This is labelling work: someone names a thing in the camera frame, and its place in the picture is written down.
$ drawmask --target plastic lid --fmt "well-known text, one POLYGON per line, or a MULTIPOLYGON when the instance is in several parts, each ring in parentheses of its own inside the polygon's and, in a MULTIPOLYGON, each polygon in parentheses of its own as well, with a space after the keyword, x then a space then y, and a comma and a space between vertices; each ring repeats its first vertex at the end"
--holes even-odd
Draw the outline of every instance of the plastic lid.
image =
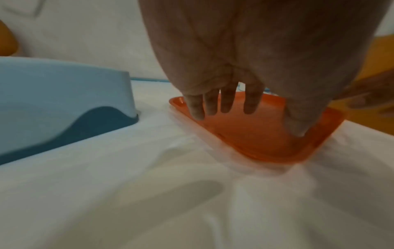
POLYGON ((300 138, 289 134, 282 125, 284 98, 264 94, 252 115, 243 113, 244 100, 245 93, 237 92, 229 113, 218 111, 203 121, 191 117, 183 97, 170 99, 170 104, 245 156, 273 163, 306 160, 345 120, 342 112, 327 108, 320 121, 300 138))

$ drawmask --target finger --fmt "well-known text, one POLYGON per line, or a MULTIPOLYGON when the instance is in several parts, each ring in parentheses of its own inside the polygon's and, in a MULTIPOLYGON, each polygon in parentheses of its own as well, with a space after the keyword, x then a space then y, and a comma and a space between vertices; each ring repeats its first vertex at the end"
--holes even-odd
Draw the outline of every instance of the finger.
POLYGON ((358 80, 351 87, 346 88, 335 100, 362 96, 379 88, 386 88, 394 82, 394 70, 386 71, 372 77, 358 80))
POLYGON ((238 82, 231 82, 225 87, 220 89, 220 111, 222 113, 228 113, 233 107, 235 93, 237 91, 238 82))
POLYGON ((218 112, 219 89, 213 89, 204 94, 205 110, 208 115, 215 115, 218 112))
POLYGON ((380 111, 379 114, 386 118, 394 117, 394 107, 386 108, 380 111))
POLYGON ((355 97, 348 103, 352 109, 375 108, 389 103, 394 103, 394 92, 390 89, 380 89, 365 96, 355 97))
POLYGON ((243 112, 252 114, 256 111, 261 102, 261 97, 264 93, 264 84, 255 83, 245 86, 245 103, 243 105, 243 112))
POLYGON ((192 117, 196 120, 203 120, 205 118, 205 113, 204 113, 204 108, 202 106, 202 102, 203 102, 202 95, 198 95, 198 96, 185 95, 184 98, 192 117))
POLYGON ((294 136, 303 137, 330 103, 329 98, 286 100, 283 125, 294 136))

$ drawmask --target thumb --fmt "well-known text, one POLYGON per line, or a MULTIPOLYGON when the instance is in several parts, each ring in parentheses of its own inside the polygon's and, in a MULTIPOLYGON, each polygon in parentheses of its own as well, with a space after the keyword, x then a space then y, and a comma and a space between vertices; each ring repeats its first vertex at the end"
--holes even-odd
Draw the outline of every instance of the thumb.
POLYGON ((319 119, 330 98, 286 100, 283 125, 294 136, 303 137, 319 119))

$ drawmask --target blue edge strip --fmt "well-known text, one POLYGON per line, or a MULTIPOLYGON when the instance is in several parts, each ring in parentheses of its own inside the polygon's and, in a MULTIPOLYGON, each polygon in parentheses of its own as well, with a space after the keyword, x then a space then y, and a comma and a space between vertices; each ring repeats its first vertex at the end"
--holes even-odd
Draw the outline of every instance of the blue edge strip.
MULTIPOLYGON (((168 80, 159 79, 135 77, 131 77, 130 79, 169 83, 168 80)), ((0 165, 131 126, 137 123, 138 119, 138 116, 134 118, 129 117, 113 107, 98 107, 84 113, 64 132, 49 141, 0 155, 0 165)))

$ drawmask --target white table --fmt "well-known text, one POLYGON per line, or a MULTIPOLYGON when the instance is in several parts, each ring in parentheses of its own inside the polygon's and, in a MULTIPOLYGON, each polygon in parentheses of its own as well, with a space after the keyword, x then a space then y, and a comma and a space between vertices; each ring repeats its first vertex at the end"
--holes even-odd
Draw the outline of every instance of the white table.
POLYGON ((133 91, 138 124, 0 167, 0 248, 394 248, 394 137, 345 122, 275 171, 133 91))

